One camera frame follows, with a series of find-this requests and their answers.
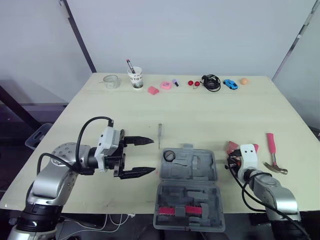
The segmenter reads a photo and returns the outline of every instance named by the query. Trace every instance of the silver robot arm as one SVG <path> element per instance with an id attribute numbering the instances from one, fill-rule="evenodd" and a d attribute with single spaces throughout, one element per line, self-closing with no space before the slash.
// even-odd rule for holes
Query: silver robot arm
<path id="1" fill-rule="evenodd" d="M 41 171 L 40 165 L 38 166 L 37 176 L 27 192 L 25 209 L 12 228 L 8 240 L 55 239 L 60 214 L 78 175 L 93 175 L 95 169 L 102 172 L 114 169 L 114 177 L 121 179 L 146 175 L 155 168 L 134 167 L 124 171 L 124 148 L 128 144 L 136 146 L 150 143 L 153 140 L 147 137 L 125 136 L 124 130 L 113 128 L 112 121 L 100 135 L 97 147 L 79 146 L 79 161 L 76 159 L 75 142 L 58 146 L 52 154 L 43 153 L 39 159 L 40 164 L 44 156 L 50 157 L 50 161 Z"/>
<path id="2" fill-rule="evenodd" d="M 229 154 L 227 161 L 227 168 L 232 171 L 232 175 L 241 183 L 249 185 L 254 195 L 266 206 L 265 211 L 271 222 L 275 239 L 310 239 L 300 225 L 301 216 L 293 193 L 281 186 L 271 174 L 258 170 L 258 157 L 254 145 L 241 145 L 240 149 Z"/>

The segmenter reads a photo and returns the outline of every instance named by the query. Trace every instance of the toolbox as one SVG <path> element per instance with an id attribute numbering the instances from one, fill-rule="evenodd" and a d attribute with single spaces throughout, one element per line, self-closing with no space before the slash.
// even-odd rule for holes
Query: toolbox
<path id="1" fill-rule="evenodd" d="M 162 230 L 223 232 L 221 194 L 212 151 L 165 148 L 161 157 L 153 226 Z"/>

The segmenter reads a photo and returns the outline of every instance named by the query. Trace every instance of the blue toy car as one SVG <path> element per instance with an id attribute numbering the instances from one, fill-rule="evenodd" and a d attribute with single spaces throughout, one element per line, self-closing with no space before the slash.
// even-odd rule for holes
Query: blue toy car
<path id="1" fill-rule="evenodd" d="M 234 90 L 238 89 L 238 85 L 230 79 L 224 80 L 223 84 L 226 85 L 227 87 L 229 87 L 230 89 L 234 89 Z"/>

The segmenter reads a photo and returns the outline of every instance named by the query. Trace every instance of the egg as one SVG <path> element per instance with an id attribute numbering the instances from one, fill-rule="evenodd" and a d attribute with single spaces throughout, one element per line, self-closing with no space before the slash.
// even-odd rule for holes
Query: egg
<path id="1" fill-rule="evenodd" d="M 240 80 L 240 83 L 241 83 L 242 85 L 246 85 L 248 82 L 249 82 L 248 78 L 242 78 L 242 79 Z"/>

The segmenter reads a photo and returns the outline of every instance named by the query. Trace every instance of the toolbox lid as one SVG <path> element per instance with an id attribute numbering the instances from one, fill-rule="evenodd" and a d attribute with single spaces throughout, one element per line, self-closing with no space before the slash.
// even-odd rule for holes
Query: toolbox lid
<path id="1" fill-rule="evenodd" d="M 215 155 L 210 150 L 194 149 L 192 144 L 183 148 L 165 148 L 161 156 L 160 177 L 164 181 L 216 182 Z"/>

